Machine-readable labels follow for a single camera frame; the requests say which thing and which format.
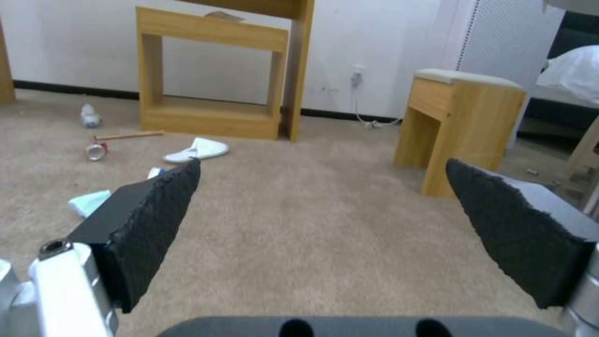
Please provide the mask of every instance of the white pillow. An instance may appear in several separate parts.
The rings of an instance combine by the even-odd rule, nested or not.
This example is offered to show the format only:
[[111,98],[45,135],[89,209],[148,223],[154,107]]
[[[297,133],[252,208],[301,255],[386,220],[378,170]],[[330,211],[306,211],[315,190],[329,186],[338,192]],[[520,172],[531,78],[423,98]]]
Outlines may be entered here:
[[576,48],[549,60],[537,85],[599,104],[599,46]]

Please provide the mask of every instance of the wooden hammer handle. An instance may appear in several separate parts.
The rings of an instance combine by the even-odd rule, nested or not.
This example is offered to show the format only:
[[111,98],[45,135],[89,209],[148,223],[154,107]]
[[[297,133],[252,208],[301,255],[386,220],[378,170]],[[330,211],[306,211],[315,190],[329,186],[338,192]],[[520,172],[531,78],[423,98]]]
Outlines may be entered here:
[[94,136],[93,140],[95,142],[101,142],[103,140],[137,138],[137,137],[149,137],[149,136],[161,136],[163,134],[164,134],[164,130],[160,130],[160,131],[144,131],[144,132],[140,132],[140,133],[118,134],[118,135],[115,135],[115,136]]

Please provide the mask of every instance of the black foam pad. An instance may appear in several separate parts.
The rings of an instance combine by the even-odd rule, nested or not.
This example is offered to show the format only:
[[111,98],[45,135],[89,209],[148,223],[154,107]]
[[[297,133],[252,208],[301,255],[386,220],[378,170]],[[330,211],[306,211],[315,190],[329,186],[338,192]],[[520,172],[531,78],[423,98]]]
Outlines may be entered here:
[[179,230],[199,161],[119,188],[68,237],[91,246],[113,303],[129,313],[146,293]]
[[449,160],[447,177],[493,260],[539,308],[567,303],[599,225],[542,185]]

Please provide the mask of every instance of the bolt hole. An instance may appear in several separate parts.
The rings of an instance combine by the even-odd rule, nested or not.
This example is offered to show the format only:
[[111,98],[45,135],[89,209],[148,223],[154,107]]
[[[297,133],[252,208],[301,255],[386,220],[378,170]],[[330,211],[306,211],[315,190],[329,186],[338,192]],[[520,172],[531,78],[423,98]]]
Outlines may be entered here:
[[305,321],[289,320],[281,327],[279,337],[314,337],[314,332]]
[[53,240],[45,244],[41,250],[42,252],[51,253],[62,249],[65,246],[64,240]]
[[416,325],[416,337],[452,337],[441,322],[427,318]]

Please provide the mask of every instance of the electrical cable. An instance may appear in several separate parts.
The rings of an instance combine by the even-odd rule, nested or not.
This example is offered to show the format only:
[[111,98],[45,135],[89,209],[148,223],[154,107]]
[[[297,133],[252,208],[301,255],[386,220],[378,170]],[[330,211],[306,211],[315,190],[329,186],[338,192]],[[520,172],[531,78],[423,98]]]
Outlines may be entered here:
[[356,93],[356,90],[357,90],[358,86],[360,85],[360,83],[361,83],[361,80],[359,80],[358,83],[356,83],[352,80],[352,91],[351,91],[350,96],[352,97],[353,112],[355,113],[358,120],[364,124],[365,128],[373,129],[373,128],[388,127],[388,126],[399,123],[403,119],[403,117],[398,117],[396,120],[389,122],[389,123],[381,123],[379,121],[367,122],[367,121],[363,120],[362,117],[360,116],[360,112],[358,109],[358,94]]

